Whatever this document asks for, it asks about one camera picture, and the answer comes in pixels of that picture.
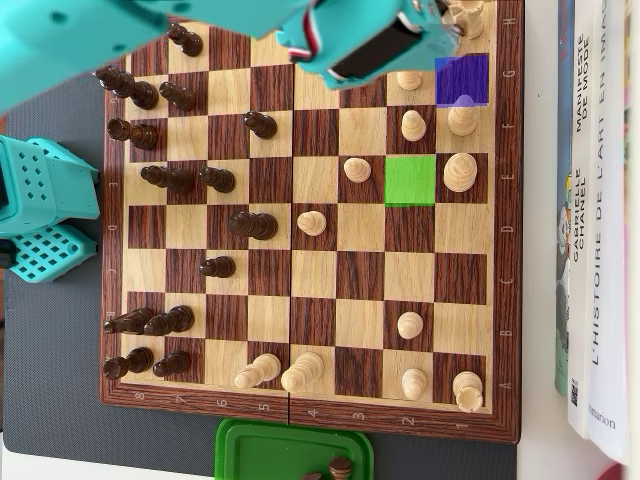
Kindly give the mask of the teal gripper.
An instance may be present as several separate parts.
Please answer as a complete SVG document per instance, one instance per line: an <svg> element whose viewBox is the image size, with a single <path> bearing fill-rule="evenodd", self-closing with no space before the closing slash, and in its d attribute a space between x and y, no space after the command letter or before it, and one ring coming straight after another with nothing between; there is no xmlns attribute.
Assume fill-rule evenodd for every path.
<svg viewBox="0 0 640 480"><path fill-rule="evenodd" d="M424 41L429 56L452 56L463 28L441 21L448 2L311 1L277 29L289 60L330 89L359 86Z"/></svg>

